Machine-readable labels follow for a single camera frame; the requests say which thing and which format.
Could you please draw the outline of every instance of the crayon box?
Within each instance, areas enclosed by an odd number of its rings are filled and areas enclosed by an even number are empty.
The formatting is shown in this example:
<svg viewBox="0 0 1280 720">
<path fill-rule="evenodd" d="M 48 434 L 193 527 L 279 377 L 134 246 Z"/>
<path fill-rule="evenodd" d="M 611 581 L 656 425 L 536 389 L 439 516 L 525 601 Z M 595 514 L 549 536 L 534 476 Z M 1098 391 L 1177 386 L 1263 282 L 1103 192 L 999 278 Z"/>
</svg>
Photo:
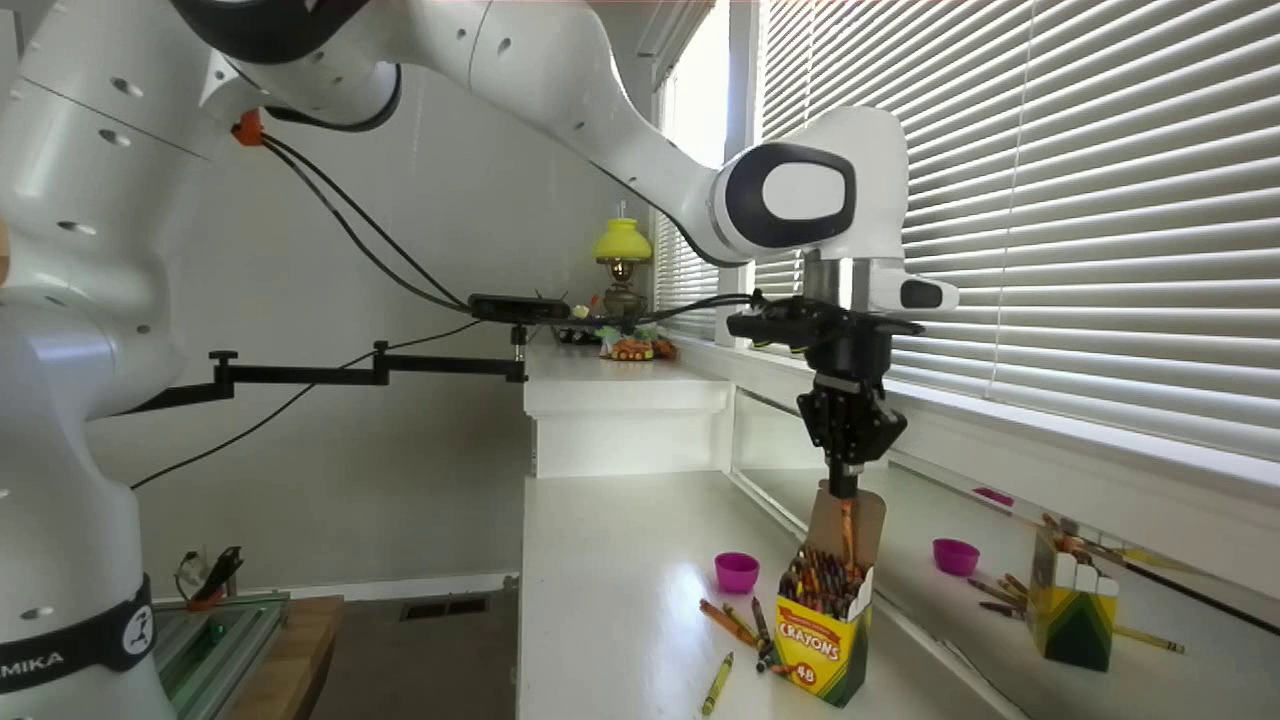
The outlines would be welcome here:
<svg viewBox="0 0 1280 720">
<path fill-rule="evenodd" d="M 1051 528 L 1036 533 L 1027 626 L 1046 659 L 1105 673 L 1111 665 L 1120 585 L 1070 552 L 1060 552 L 1053 539 Z"/>
<path fill-rule="evenodd" d="M 858 564 L 865 580 L 842 620 L 818 612 L 781 594 L 773 623 L 780 664 L 792 667 L 788 679 L 836 707 L 844 707 L 867 678 L 870 651 L 872 579 L 884 527 L 884 501 L 873 492 L 858 493 Z M 840 501 L 818 491 L 805 543 L 844 556 Z"/>
</svg>

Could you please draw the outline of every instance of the window blinds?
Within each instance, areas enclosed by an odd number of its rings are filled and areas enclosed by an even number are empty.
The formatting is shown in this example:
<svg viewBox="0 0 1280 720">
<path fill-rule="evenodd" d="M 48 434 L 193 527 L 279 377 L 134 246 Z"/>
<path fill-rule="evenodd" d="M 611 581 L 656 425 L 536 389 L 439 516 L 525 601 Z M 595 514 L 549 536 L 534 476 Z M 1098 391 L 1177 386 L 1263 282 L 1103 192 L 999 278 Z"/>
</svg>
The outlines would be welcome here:
<svg viewBox="0 0 1280 720">
<path fill-rule="evenodd" d="M 960 287 L 895 377 L 1280 460 L 1280 1 L 769 9 L 764 136 L 895 113 Z"/>
<path fill-rule="evenodd" d="M 728 0 L 707 13 L 662 86 L 662 131 L 699 163 L 724 161 L 728 122 Z M 655 213 L 654 302 L 659 310 L 717 293 L 719 272 L 699 258 L 676 225 Z M 716 337 L 716 310 L 694 310 L 663 320 L 664 327 L 705 340 Z"/>
</svg>

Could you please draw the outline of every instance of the small pink cup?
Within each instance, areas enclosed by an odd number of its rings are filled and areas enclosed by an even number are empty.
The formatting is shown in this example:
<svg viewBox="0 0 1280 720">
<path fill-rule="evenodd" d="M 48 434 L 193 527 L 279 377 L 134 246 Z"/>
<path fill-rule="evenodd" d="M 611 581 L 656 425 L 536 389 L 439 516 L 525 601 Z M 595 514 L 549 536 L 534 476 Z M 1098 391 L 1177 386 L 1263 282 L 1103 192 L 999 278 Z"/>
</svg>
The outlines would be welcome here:
<svg viewBox="0 0 1280 720">
<path fill-rule="evenodd" d="M 760 577 L 760 561 L 745 552 L 722 552 L 716 556 L 716 579 L 721 589 L 746 594 Z"/>
<path fill-rule="evenodd" d="M 978 548 L 957 539 L 938 538 L 933 541 L 933 561 L 938 570 L 948 575 L 968 578 L 978 568 Z"/>
</svg>

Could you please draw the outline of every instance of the black cable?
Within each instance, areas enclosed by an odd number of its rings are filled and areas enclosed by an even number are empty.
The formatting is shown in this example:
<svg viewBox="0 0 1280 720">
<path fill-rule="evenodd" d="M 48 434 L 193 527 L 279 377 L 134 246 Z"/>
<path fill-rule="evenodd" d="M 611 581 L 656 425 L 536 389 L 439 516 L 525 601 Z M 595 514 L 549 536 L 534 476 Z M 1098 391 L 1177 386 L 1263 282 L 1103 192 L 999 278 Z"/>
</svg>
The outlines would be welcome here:
<svg viewBox="0 0 1280 720">
<path fill-rule="evenodd" d="M 458 296 L 453 295 L 452 292 L 449 292 L 448 288 L 445 288 L 443 284 L 440 284 L 439 282 L 436 282 L 436 279 L 434 277 L 431 277 L 431 273 L 426 272 L 426 268 L 424 268 L 421 264 L 419 264 L 419 261 L 415 260 L 412 255 L 410 255 L 408 252 L 406 252 L 404 249 L 401 247 L 398 242 L 396 242 L 394 240 L 392 240 L 392 236 L 388 234 L 387 231 L 384 231 L 383 227 L 379 225 L 376 220 L 374 220 L 371 217 L 369 217 L 369 213 L 365 211 L 365 209 L 360 205 L 360 202 L 356 202 L 351 197 L 351 195 L 347 195 L 347 191 L 343 190 L 342 186 L 339 186 L 337 182 L 334 182 L 333 178 L 330 178 L 324 170 L 321 170 L 306 155 L 303 155 L 298 150 L 294 150 L 293 147 L 289 146 L 289 143 L 284 142 L 283 140 L 279 140 L 279 138 L 276 138 L 276 137 L 274 137 L 274 136 L 271 136 L 269 133 L 265 133 L 265 132 L 262 133 L 262 142 L 266 143 L 266 145 L 269 145 L 269 146 L 274 145 L 275 147 L 278 147 L 280 150 L 284 150 L 285 152 L 288 152 L 289 155 L 292 155 L 296 160 L 298 160 L 303 165 L 306 165 L 307 168 L 310 168 L 311 172 L 316 174 L 316 177 L 319 177 L 321 181 L 324 181 L 325 184 L 328 184 L 330 188 L 333 188 L 334 192 L 338 193 L 338 197 L 342 197 L 347 202 L 347 205 L 351 205 L 352 210 L 355 210 L 356 214 L 361 217 L 361 219 L 364 219 L 366 223 L 369 223 L 369 227 L 374 228 L 374 231 L 378 234 L 383 236 L 383 240 L 387 241 L 387 245 L 390 245 L 392 249 L 396 250 L 396 252 L 399 254 L 399 256 L 403 258 L 406 263 L 408 263 L 415 270 L 417 270 L 420 275 L 422 275 L 424 278 L 426 278 L 426 282 L 429 282 L 433 286 L 435 286 L 435 290 L 438 290 L 442 293 L 444 293 L 444 296 L 448 297 L 449 300 L 452 300 L 454 304 L 463 305 L 463 306 L 466 305 L 466 302 L 462 302 L 461 300 L 458 300 Z"/>
<path fill-rule="evenodd" d="M 342 229 L 347 231 L 347 237 L 349 237 L 351 241 L 356 243 L 356 247 L 360 249 L 360 251 L 365 255 L 365 258 L 369 258 L 370 263 L 372 263 L 374 265 L 376 265 L 378 269 L 381 270 L 387 277 L 389 277 L 390 279 L 396 281 L 396 284 L 403 287 L 404 290 L 412 292 L 413 295 L 416 295 L 416 296 L 419 296 L 419 297 L 421 297 L 424 300 L 428 300 L 430 302 L 434 302 L 434 304 L 439 305 L 440 307 L 447 307 L 447 309 L 457 311 L 457 313 L 471 314 L 471 310 L 466 305 L 462 305 L 460 302 L 451 302 L 448 300 L 442 300 L 442 299 L 431 295 L 430 292 L 426 292 L 424 290 L 420 290 L 420 288 L 415 287 L 412 283 L 410 283 L 404 278 L 402 278 L 398 274 L 396 274 L 396 270 L 392 270 L 390 268 L 388 268 L 387 264 L 383 263 L 378 258 L 378 255 L 375 255 L 374 251 L 370 250 L 369 246 L 365 245 L 364 241 L 360 240 L 360 236 L 356 234 L 356 231 L 353 231 L 351 228 L 351 223 L 347 222 L 347 218 L 344 218 L 342 215 L 342 213 L 339 213 L 338 209 L 334 208 L 332 202 L 329 202 L 329 199 L 325 196 L 325 193 L 319 187 L 316 187 L 316 183 L 312 182 L 311 178 L 307 177 L 307 174 L 305 172 L 302 172 L 302 168 L 300 168 L 297 165 L 297 163 L 294 163 L 293 160 L 291 160 L 289 156 L 285 155 L 283 150 L 280 150 L 280 149 L 278 149 L 278 147 L 275 147 L 275 146 L 273 146 L 270 143 L 264 143 L 262 147 L 266 147 L 268 150 L 270 150 L 271 154 L 274 154 L 276 158 L 279 158 L 282 163 L 284 163 L 285 165 L 288 165 L 289 169 L 293 170 L 294 174 L 297 174 L 298 178 L 301 178 L 303 183 L 306 183 L 307 188 L 311 190 L 311 192 L 316 196 L 316 199 L 319 199 L 320 202 L 323 202 L 324 206 L 329 209 L 329 213 L 332 213 L 333 217 L 334 217 L 334 219 L 338 220 L 338 224 L 342 225 Z"/>
<path fill-rule="evenodd" d="M 480 323 L 481 323 L 481 320 L 474 320 L 474 322 L 467 323 L 467 324 L 465 324 L 462 327 L 453 328 L 449 332 L 444 332 L 444 333 L 440 333 L 440 334 L 434 334 L 434 336 L 430 336 L 430 337 L 420 337 L 417 340 L 411 340 L 411 341 L 406 341 L 406 342 L 398 342 L 396 345 L 388 346 L 388 350 L 399 350 L 402 347 L 408 347 L 411 345 L 422 345 L 424 342 L 431 342 L 433 340 L 445 338 L 445 337 L 449 337 L 452 334 L 457 334 L 457 333 L 460 333 L 460 332 L 462 332 L 465 329 L 474 328 L 474 327 L 479 325 Z M 356 363 L 360 363 L 361 360 L 371 357 L 372 355 L 374 355 L 372 351 L 365 352 L 364 355 L 361 355 L 360 357 L 356 357 L 355 360 L 352 360 L 349 363 L 346 363 L 343 365 L 338 365 L 338 369 L 342 370 L 342 369 L 349 368 L 349 366 L 355 365 Z M 236 445 L 237 442 L 239 442 L 239 441 L 244 439 L 246 437 L 248 437 L 248 436 L 253 434 L 255 432 L 257 432 L 262 425 L 265 425 L 265 424 L 270 423 L 271 420 L 276 419 L 280 415 L 280 413 L 284 413 L 285 410 L 288 410 L 291 405 L 293 405 L 294 402 L 302 400 L 302 397 L 306 393 L 311 392 L 315 388 L 316 388 L 316 386 L 310 384 L 310 386 L 300 389 L 297 392 L 297 395 L 294 395 L 293 397 L 291 397 L 289 400 L 287 400 L 284 402 L 284 405 L 280 405 L 279 407 L 276 407 L 270 415 L 268 415 L 266 418 L 262 418 L 261 420 L 259 420 L 257 423 L 255 423 L 252 427 L 250 427 L 247 430 L 239 433 L 238 436 L 236 436 L 236 437 L 233 437 L 233 438 L 230 438 L 230 439 L 228 439 L 228 441 L 225 441 L 225 442 L 223 442 L 220 445 L 216 445 L 216 446 L 214 446 L 214 447 L 211 447 L 211 448 L 201 452 L 200 455 L 193 455 L 193 456 L 183 460 L 182 462 L 175 462 L 173 465 L 169 465 L 164 470 L 160 470 L 157 473 L 152 473 L 152 474 L 147 475 L 146 478 L 142 478 L 141 480 L 138 480 L 137 483 L 134 483 L 133 486 L 131 486 L 131 489 L 138 489 L 142 486 L 145 486 L 145 484 L 147 484 L 147 483 L 150 483 L 152 480 L 156 480 L 159 478 L 163 478 L 164 475 L 168 475 L 169 473 L 173 473 L 174 470 L 180 470 L 180 469 L 186 468 L 187 465 L 191 465 L 193 462 L 198 462 L 198 461 L 204 460 L 205 457 L 209 457 L 210 455 L 214 455 L 215 452 L 219 452 L 221 450 L 225 450 L 225 448 Z"/>
</svg>

